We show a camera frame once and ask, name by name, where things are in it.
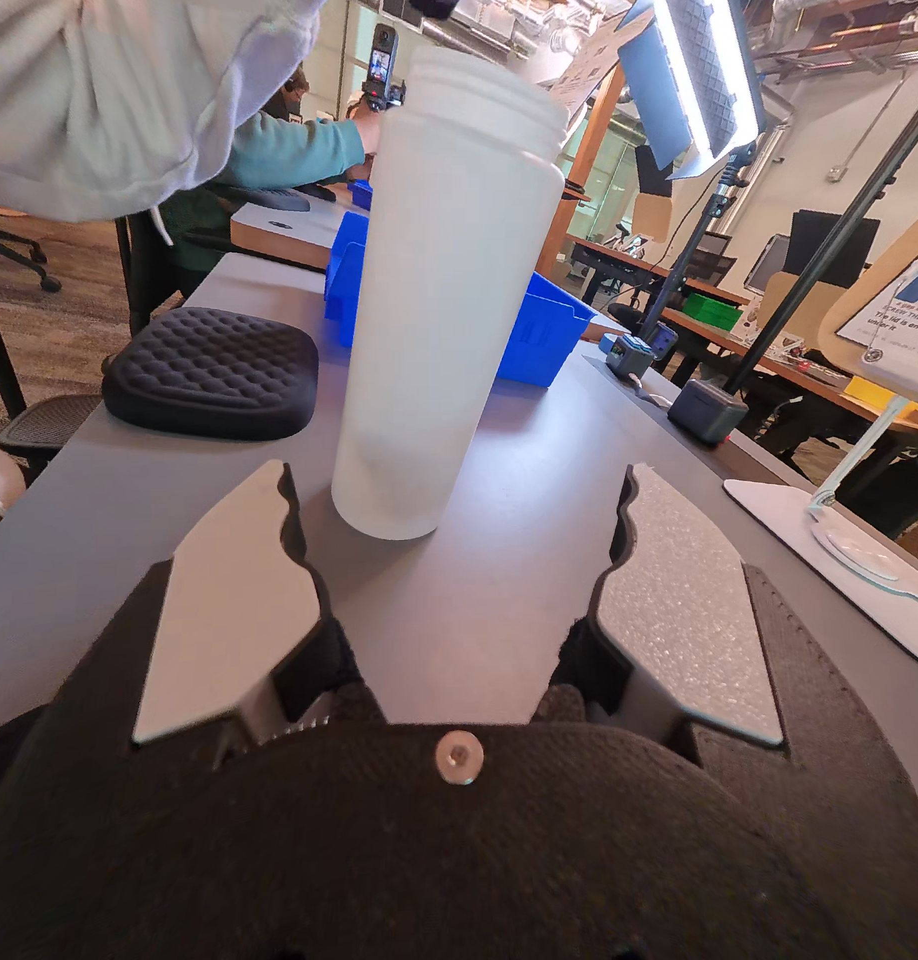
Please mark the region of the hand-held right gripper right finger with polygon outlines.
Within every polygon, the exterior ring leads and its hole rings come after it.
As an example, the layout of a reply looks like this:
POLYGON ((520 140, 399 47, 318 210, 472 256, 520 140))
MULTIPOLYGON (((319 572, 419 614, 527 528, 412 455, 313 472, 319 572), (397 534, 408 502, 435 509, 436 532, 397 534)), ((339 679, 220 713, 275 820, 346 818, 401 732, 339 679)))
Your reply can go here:
POLYGON ((784 743, 739 553, 643 462, 626 471, 609 564, 552 683, 578 690, 592 722, 665 746, 688 725, 758 747, 784 743))

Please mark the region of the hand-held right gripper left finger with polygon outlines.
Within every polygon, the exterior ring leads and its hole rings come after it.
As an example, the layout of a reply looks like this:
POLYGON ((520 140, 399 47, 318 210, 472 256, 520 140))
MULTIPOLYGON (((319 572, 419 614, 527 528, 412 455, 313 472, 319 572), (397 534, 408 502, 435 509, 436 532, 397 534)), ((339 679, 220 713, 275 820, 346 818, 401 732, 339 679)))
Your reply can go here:
POLYGON ((249 746, 339 719, 360 681, 310 564, 293 474, 265 462, 177 546, 132 730, 145 747, 213 721, 249 746))

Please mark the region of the white plastic bottle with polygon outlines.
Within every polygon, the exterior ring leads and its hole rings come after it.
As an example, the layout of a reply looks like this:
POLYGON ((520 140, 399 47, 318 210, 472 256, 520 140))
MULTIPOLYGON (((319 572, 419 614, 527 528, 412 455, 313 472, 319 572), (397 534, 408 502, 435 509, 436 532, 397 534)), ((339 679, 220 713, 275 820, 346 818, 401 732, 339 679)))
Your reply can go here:
POLYGON ((554 214, 566 108, 439 46, 380 121, 335 507, 370 537, 440 524, 554 214))

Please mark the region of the person's left forearm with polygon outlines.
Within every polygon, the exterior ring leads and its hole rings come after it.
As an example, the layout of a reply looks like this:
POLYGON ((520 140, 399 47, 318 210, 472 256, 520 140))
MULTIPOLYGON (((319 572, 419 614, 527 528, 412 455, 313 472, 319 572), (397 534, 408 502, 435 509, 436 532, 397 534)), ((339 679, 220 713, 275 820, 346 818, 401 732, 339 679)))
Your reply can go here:
POLYGON ((321 6, 0 1, 0 207, 110 220, 212 179, 321 6))

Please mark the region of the white board stand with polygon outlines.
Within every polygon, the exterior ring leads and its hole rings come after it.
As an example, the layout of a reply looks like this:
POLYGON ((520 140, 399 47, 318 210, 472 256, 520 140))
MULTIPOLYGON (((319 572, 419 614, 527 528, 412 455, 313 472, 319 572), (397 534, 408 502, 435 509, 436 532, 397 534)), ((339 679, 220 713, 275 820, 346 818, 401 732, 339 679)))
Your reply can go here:
POLYGON ((896 547, 849 520, 838 487, 886 432, 908 399, 894 395, 814 493, 729 479, 728 496, 918 661, 918 568, 896 547))

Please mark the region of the dark grey case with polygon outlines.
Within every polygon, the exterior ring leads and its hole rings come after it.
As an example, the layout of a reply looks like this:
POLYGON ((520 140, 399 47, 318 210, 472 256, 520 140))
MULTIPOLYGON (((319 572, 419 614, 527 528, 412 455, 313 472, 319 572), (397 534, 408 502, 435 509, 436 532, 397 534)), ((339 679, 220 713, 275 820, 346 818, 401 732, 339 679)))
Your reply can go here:
POLYGON ((745 402, 714 383, 690 379, 667 410, 669 421, 696 441, 720 445, 748 414, 745 402))

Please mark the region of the grey mesh chair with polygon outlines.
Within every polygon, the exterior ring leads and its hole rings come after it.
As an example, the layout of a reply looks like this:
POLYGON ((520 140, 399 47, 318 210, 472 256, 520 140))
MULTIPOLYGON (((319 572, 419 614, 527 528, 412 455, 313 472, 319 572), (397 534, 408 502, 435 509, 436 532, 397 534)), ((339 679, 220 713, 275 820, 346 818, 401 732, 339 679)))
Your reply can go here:
POLYGON ((26 460, 51 460, 101 404, 98 394, 66 394, 37 402, 0 432, 0 449, 26 460))

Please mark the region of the grey charger case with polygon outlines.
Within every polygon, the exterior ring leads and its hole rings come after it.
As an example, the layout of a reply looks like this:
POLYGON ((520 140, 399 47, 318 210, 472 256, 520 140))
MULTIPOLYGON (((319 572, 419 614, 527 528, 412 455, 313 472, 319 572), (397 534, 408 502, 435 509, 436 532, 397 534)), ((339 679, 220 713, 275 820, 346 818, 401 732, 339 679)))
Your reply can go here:
POLYGON ((622 334, 607 354, 607 367, 620 379, 641 378, 650 367, 668 357, 678 340, 678 333, 661 322, 646 340, 622 334))

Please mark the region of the yellow paper sheet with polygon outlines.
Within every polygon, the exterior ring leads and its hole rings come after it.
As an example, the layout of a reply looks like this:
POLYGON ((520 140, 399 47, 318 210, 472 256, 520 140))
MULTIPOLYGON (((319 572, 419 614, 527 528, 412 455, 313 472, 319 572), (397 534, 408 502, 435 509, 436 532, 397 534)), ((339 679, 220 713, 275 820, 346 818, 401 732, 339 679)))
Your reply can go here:
POLYGON ((877 416, 882 414, 894 397, 893 392, 858 376, 849 380, 849 384, 843 390, 843 395, 850 397, 860 406, 873 411, 877 416))

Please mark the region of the wooden top desk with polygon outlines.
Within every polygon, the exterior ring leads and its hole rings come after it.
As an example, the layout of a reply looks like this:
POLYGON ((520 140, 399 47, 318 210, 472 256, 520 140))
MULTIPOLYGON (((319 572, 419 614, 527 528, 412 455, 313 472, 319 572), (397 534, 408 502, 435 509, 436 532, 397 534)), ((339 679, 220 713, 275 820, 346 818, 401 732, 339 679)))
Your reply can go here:
MULTIPOLYGON (((565 234, 565 240, 573 244, 570 259, 592 270, 592 279, 585 291, 585 294, 588 294, 587 297, 584 296, 585 303, 592 303, 599 288, 608 279, 624 282, 625 278, 635 288, 645 288, 657 293, 670 272, 644 259, 635 258, 617 249, 596 244, 570 233, 565 234)), ((734 294, 692 277, 685 276, 681 280, 679 290, 682 294, 685 294, 685 291, 697 292, 732 306, 745 306, 750 302, 746 296, 734 294)))
MULTIPOLYGON (((672 379, 679 386, 702 364, 716 374, 731 374, 747 352, 748 345, 732 331, 672 309, 665 309, 663 318, 680 335, 681 362, 672 379)), ((821 442, 842 452, 841 443, 858 440, 882 411, 881 403, 849 393, 848 380, 839 377, 834 383, 829 369, 797 358, 787 363, 765 356, 739 388, 750 409, 740 430, 796 471, 794 453, 804 443, 821 442)), ((847 475, 841 495, 858 496, 898 462, 918 463, 918 409, 897 415, 847 475)))

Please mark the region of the green plastic bin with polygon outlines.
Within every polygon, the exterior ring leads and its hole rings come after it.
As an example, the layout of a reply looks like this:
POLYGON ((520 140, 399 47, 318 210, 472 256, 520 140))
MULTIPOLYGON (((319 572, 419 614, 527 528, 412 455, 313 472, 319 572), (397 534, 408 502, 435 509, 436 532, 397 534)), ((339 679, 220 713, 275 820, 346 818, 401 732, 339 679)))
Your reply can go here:
POLYGON ((731 331, 742 316, 739 306, 715 300, 700 293, 691 293, 684 300, 681 312, 699 323, 716 327, 718 330, 731 331))

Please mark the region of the grey tablet screen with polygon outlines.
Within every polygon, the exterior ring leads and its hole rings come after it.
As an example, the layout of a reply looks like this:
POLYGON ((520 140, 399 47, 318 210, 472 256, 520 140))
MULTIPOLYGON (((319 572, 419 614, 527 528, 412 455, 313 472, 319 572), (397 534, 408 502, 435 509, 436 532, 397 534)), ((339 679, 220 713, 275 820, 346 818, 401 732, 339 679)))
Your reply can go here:
POLYGON ((771 277, 783 270, 789 243, 790 237, 787 234, 770 237, 743 282, 746 291, 758 296, 764 295, 771 277))

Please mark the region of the black light stand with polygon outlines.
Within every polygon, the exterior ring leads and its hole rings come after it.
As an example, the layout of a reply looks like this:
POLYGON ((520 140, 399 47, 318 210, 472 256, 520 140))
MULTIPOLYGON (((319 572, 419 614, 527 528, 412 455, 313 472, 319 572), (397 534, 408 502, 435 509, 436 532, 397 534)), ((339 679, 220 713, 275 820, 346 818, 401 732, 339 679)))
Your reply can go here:
POLYGON ((643 341, 648 341, 654 334, 663 308, 667 305, 670 296, 679 289, 685 269, 712 221, 721 218, 732 204, 736 192, 748 186, 748 182, 743 179, 743 171, 753 163, 756 153, 757 142, 754 140, 729 154, 728 162, 723 168, 716 189, 707 199, 703 213, 698 219, 692 234, 660 290, 654 297, 651 296, 648 301, 648 309, 641 329, 637 334, 643 341))

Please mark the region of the black tripod leg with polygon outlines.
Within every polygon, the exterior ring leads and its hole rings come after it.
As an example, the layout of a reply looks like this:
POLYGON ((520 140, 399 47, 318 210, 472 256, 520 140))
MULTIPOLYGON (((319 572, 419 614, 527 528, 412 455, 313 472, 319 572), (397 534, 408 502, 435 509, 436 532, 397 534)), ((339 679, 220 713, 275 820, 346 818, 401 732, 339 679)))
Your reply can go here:
POLYGON ((895 180, 898 169, 917 144, 918 109, 826 235, 822 245, 818 247, 813 257, 805 265, 787 295, 774 310, 763 330, 753 341, 739 365, 724 384, 723 390, 725 392, 732 395, 738 392, 745 379, 762 359, 778 334, 784 329, 809 291, 820 280, 825 270, 835 261, 839 251, 855 232, 873 203, 876 202, 883 190, 895 180))

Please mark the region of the wooden pillar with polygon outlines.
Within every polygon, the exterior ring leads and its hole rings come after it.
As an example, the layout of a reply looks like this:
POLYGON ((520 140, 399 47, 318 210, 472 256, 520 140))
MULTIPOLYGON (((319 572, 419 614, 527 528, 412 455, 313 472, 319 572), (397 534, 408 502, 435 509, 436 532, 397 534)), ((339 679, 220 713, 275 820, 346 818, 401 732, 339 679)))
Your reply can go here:
POLYGON ((625 84, 625 74, 621 65, 615 66, 598 87, 594 105, 585 117, 585 130, 575 152, 568 174, 575 190, 564 189, 558 209, 537 259, 536 272, 547 279, 557 262, 558 253, 564 243, 576 206, 585 197, 585 184, 594 165, 598 150, 608 130, 612 114, 617 106, 619 95, 625 84))

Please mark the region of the studio light panel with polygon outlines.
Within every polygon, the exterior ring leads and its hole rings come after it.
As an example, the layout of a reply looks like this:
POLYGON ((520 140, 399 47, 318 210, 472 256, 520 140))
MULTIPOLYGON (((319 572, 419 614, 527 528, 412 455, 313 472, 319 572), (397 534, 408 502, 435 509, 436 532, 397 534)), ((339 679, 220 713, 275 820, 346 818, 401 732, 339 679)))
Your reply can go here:
POLYGON ((671 181, 701 176, 764 132, 745 18, 732 1, 639 1, 618 47, 647 144, 671 181))

